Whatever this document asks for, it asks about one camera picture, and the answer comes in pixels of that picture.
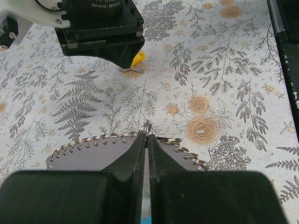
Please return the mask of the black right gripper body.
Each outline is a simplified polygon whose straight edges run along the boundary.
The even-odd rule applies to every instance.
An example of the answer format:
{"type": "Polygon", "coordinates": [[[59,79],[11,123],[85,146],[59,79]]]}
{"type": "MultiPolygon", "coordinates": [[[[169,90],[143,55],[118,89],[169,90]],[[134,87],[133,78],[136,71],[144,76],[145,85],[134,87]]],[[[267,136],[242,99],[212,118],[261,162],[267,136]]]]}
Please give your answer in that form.
{"type": "Polygon", "coordinates": [[[134,57],[144,46],[144,20],[131,0],[64,0],[63,21],[70,27],[56,28],[67,56],[134,57]]]}

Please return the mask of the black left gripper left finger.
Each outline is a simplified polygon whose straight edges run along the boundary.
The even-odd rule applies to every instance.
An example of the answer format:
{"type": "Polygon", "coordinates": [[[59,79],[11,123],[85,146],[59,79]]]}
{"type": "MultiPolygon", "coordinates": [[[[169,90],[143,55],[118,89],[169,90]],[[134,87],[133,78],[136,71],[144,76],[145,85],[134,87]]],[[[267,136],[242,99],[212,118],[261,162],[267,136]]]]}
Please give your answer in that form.
{"type": "Polygon", "coordinates": [[[146,135],[101,171],[26,170],[0,188],[3,224],[138,224],[146,135]]]}

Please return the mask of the yellow key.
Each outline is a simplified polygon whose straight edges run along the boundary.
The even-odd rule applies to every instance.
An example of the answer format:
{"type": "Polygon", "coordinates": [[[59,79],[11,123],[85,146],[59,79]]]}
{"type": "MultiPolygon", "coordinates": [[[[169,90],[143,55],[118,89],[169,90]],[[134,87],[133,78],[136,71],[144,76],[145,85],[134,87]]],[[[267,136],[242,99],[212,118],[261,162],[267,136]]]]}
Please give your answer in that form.
{"type": "Polygon", "coordinates": [[[143,74],[144,69],[137,68],[136,65],[141,63],[145,59],[145,54],[143,52],[139,52],[133,59],[131,67],[129,69],[119,68],[118,70],[121,72],[134,71],[143,74]]]}

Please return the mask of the floral table mat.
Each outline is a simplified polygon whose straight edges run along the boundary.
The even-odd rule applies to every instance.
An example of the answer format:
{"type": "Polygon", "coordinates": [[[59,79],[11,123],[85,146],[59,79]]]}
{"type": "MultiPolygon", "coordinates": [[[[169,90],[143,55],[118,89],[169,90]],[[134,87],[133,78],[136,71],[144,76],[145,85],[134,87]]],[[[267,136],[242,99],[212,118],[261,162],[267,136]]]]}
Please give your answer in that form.
{"type": "Polygon", "coordinates": [[[211,170],[256,170],[299,221],[299,141],[264,0],[137,0],[137,67],[66,57],[33,25],[0,51],[0,179],[45,169],[59,146],[137,131],[180,138],[211,170]]]}

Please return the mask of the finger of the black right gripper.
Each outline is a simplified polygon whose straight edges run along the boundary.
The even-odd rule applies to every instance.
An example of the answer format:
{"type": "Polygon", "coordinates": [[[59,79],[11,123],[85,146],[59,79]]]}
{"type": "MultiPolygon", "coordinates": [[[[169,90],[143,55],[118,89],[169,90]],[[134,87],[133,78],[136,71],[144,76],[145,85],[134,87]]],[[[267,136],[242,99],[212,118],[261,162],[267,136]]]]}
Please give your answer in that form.
{"type": "Polygon", "coordinates": [[[113,64],[128,69],[131,67],[134,57],[143,47],[143,43],[119,43],[100,44],[98,46],[98,56],[113,64]]]}

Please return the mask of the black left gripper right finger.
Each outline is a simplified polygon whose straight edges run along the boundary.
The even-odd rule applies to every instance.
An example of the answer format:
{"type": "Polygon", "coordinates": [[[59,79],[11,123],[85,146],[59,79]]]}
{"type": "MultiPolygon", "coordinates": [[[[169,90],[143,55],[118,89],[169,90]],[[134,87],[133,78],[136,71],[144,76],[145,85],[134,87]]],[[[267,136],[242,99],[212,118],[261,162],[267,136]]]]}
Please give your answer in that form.
{"type": "Polygon", "coordinates": [[[148,137],[154,224],[285,224],[268,178],[251,171],[189,171],[148,137]]]}

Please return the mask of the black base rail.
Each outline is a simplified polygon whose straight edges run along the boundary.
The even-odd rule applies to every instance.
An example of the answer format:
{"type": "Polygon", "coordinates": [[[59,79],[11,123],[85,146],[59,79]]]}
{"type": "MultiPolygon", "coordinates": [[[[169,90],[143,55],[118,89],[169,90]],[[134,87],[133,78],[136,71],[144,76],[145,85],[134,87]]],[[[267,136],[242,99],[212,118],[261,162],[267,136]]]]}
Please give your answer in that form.
{"type": "Polygon", "coordinates": [[[268,0],[296,133],[299,132],[299,2],[268,0]]]}

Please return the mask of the blue key tag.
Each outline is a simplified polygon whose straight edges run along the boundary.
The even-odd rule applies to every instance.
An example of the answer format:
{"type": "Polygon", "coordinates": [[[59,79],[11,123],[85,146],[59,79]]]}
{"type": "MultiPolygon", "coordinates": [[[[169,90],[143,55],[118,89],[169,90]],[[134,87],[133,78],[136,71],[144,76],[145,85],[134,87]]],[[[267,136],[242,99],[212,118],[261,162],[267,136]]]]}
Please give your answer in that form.
{"type": "Polygon", "coordinates": [[[141,221],[141,224],[152,224],[151,217],[145,218],[141,221]]]}

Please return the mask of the grey crescent keyring holder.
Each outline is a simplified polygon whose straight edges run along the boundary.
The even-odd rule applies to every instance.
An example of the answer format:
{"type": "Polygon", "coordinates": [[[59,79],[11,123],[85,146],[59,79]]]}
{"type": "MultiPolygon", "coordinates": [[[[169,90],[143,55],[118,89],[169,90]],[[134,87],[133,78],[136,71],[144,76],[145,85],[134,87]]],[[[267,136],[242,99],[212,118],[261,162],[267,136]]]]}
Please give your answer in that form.
{"type": "MultiPolygon", "coordinates": [[[[93,136],[62,145],[46,159],[47,169],[102,170],[123,155],[139,134],[150,134],[151,128],[152,124],[146,121],[138,132],[93,136]]],[[[181,139],[157,137],[157,141],[170,157],[187,170],[208,170],[197,154],[180,145],[181,139]]]]}

